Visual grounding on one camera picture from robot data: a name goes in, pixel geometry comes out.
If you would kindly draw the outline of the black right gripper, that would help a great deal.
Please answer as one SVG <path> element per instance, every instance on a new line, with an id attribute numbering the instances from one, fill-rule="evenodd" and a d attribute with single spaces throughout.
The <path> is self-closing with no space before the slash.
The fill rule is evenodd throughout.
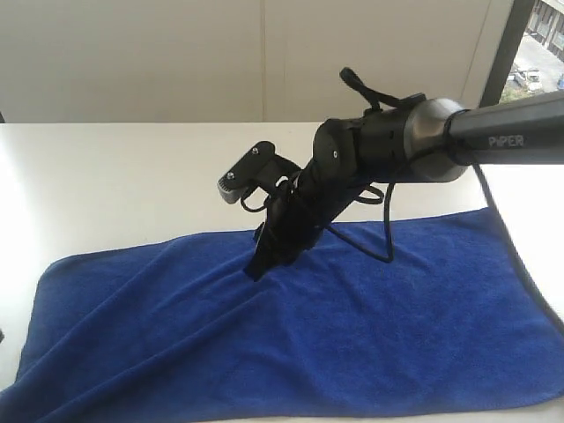
<path id="1" fill-rule="evenodd" d="M 330 222 L 330 197 L 312 193 L 268 196 L 266 218 L 256 237 L 255 254 L 244 268 L 253 281 L 270 269 L 293 263 L 311 249 Z"/>

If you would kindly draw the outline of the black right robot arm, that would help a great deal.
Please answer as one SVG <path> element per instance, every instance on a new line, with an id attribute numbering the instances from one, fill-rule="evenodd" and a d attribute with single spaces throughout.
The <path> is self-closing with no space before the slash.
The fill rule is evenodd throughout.
<path id="1" fill-rule="evenodd" d="M 560 164 L 563 97 L 543 94 L 474 110 L 452 100 L 424 100 L 409 111 L 326 121 L 304 168 L 280 158 L 268 142 L 248 156 L 256 185 L 268 195 L 245 269 L 257 280 L 312 248 L 373 182 L 451 182 L 477 164 Z"/>

